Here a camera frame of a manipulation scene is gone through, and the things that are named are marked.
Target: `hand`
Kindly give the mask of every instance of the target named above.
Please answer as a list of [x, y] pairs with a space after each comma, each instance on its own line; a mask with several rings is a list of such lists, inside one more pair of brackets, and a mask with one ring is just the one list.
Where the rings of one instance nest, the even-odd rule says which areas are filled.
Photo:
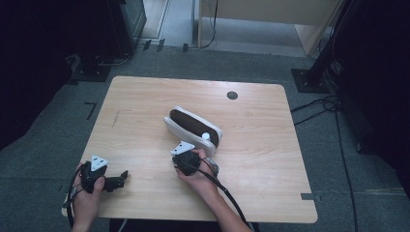
[[[205, 163], [206, 154], [204, 150], [192, 150], [199, 154], [204, 161], [199, 165], [199, 169], [207, 172], [211, 176], [214, 176], [211, 168]], [[250, 232], [249, 228], [241, 221], [241, 219], [232, 211], [226, 201], [218, 192], [217, 186], [210, 181], [206, 176], [200, 172], [195, 172], [190, 176], [186, 176], [181, 170], [176, 168], [178, 177], [181, 180], [187, 182], [190, 187], [198, 194], [202, 200], [205, 201], [209, 209], [214, 214], [218, 223], [220, 224], [220, 230], [223, 232]]]
[[[214, 176], [214, 173], [211, 170], [211, 168], [207, 165], [207, 163], [205, 163], [208, 162], [205, 160], [205, 151], [203, 149], [192, 151], [198, 153], [199, 158], [203, 160], [199, 165], [199, 169], [201, 169], [204, 172], [207, 172], [211, 176]], [[190, 176], [186, 176], [180, 169], [176, 168], [176, 171], [178, 173], [178, 177], [181, 180], [187, 182], [190, 185], [190, 187], [196, 192], [196, 194], [202, 197], [202, 199], [205, 200], [205, 197], [215, 197], [219, 194], [217, 186], [202, 173], [197, 171]]]
[[74, 181], [74, 185], [77, 186], [78, 194], [73, 200], [73, 231], [89, 231], [94, 219], [99, 213], [105, 177], [100, 177], [96, 181], [94, 184], [94, 191], [90, 194], [86, 190], [82, 190], [81, 178], [79, 175], [80, 174], [78, 173]]

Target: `floor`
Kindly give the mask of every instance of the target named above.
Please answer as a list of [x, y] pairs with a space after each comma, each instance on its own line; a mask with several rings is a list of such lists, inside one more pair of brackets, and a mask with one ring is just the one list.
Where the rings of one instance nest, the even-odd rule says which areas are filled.
[[[165, 39], [164, 45], [190, 47], [197, 46], [197, 0], [145, 0], [147, 25], [142, 41]], [[202, 44], [208, 44], [213, 37], [212, 18], [203, 18]], [[147, 37], [147, 32], [159, 31], [155, 36]], [[330, 29], [325, 33], [320, 46], [327, 42]], [[245, 20], [217, 19], [216, 36], [207, 49], [235, 51], [257, 54], [307, 57], [293, 24], [254, 22]], [[320, 47], [311, 55], [316, 58]]]

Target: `white object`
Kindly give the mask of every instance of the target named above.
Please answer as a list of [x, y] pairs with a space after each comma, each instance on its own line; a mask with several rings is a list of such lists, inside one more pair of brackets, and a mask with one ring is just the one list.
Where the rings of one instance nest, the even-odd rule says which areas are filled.
[[202, 138], [211, 141], [211, 135], [207, 132], [202, 133]]
[[181, 141], [181, 143], [174, 150], [171, 151], [171, 155], [180, 155], [182, 153], [192, 150], [193, 148], [195, 148], [195, 146], [193, 146], [192, 144]]
[[211, 141], [205, 140], [181, 128], [177, 123], [175, 123], [169, 117], [164, 117], [163, 120], [165, 121], [165, 124], [168, 130], [172, 132], [175, 136], [179, 137], [181, 140], [187, 141], [188, 143], [193, 144], [193, 146], [198, 149], [202, 148], [203, 150], [205, 150], [205, 153], [209, 157], [212, 157], [215, 154], [217, 148]]
[[187, 115], [190, 115], [192, 118], [198, 120], [199, 122], [203, 123], [204, 125], [206, 125], [207, 127], [212, 128], [213, 130], [215, 130], [218, 134], [218, 137], [220, 138], [220, 140], [222, 139], [222, 130], [220, 130], [220, 128], [218, 128], [217, 126], [215, 126], [214, 124], [212, 124], [211, 122], [209, 122], [208, 120], [199, 117], [198, 115], [191, 113], [187, 110], [185, 110], [184, 108], [182, 108], [181, 106], [175, 106], [174, 109], [179, 110], [180, 112], [183, 112]]
[[108, 164], [108, 160], [100, 158], [96, 155], [91, 157], [91, 171], [97, 171]]

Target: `black stand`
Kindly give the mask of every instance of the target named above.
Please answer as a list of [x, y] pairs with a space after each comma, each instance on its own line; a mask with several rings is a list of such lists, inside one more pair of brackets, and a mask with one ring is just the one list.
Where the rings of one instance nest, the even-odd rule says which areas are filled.
[[328, 85], [323, 78], [319, 78], [318, 83], [309, 81], [310, 70], [292, 69], [291, 71], [299, 93], [329, 93]]
[[[345, 15], [349, 9], [350, 1], [344, 4], [343, 10], [340, 15]], [[342, 22], [342, 17], [337, 20], [337, 25], [335, 26], [335, 32], [329, 39], [329, 42], [323, 48], [316, 62], [310, 68], [310, 70], [297, 70], [292, 69], [292, 75], [295, 79], [296, 87], [300, 93], [329, 93], [328, 84], [323, 78], [323, 72], [328, 69], [332, 62], [335, 62], [334, 58], [334, 48], [333, 44], [335, 42], [335, 37], [337, 30], [345, 27], [346, 18]]]
[[105, 82], [110, 70], [111, 66], [101, 66], [96, 59], [81, 57], [81, 62], [75, 69], [71, 80]]

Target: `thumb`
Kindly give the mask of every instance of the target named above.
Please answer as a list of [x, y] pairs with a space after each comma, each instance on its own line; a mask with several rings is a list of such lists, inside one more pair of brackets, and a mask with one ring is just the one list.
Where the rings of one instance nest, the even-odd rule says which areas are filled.
[[105, 177], [100, 177], [97, 179], [96, 183], [94, 184], [94, 191], [101, 192], [103, 191], [103, 186], [105, 184]]
[[178, 168], [175, 168], [175, 171], [177, 171], [178, 177], [182, 180], [186, 180], [187, 176]]

